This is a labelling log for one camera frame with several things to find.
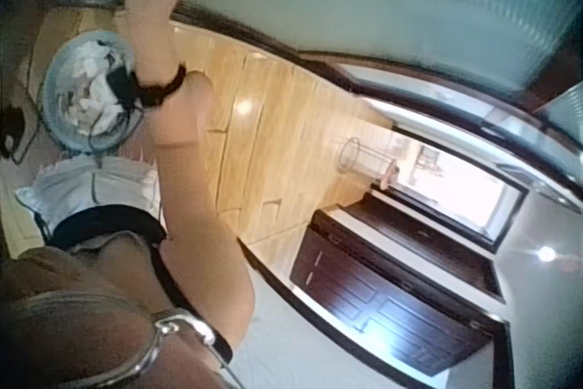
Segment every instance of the window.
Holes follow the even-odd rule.
[[[387,194],[443,222],[480,244],[497,247],[526,190],[457,152],[406,131],[391,144],[405,145],[388,155],[399,168]]]

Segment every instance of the wooden floor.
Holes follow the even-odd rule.
[[[204,71],[216,88],[205,159],[219,217],[287,278],[313,212],[356,202],[373,178],[372,173],[338,171],[343,145],[358,138],[367,150],[383,154],[391,122],[361,99],[276,56],[206,30],[169,26],[188,69]],[[123,15],[51,10],[19,73],[30,96],[36,96],[58,48],[97,28],[127,32]],[[138,131],[125,147],[148,149],[143,137]],[[0,192],[7,202],[15,184],[4,185]],[[13,252],[20,252],[18,233],[8,239]]]

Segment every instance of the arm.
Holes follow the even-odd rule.
[[[168,20],[177,1],[126,0],[142,84],[168,83],[176,75],[179,61]],[[232,233],[219,223],[205,181],[200,143],[212,94],[204,75],[189,74],[161,108],[147,114],[146,122],[157,147],[169,232],[162,258],[194,307],[235,348],[247,331],[254,294],[244,256]]]

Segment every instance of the cabinet door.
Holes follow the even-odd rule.
[[[362,347],[436,375],[489,338],[397,287],[308,229],[291,280],[350,327]]]

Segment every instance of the woman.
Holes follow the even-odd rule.
[[[168,33],[177,2],[126,0],[140,87],[174,90],[145,116],[166,229],[139,189],[156,175],[145,163],[96,169],[79,158],[39,175],[25,193],[51,237],[3,264],[2,387],[224,387],[217,371],[247,331],[254,294],[207,192],[200,141],[213,91],[204,75],[180,74]],[[96,173],[97,200],[79,200]]]

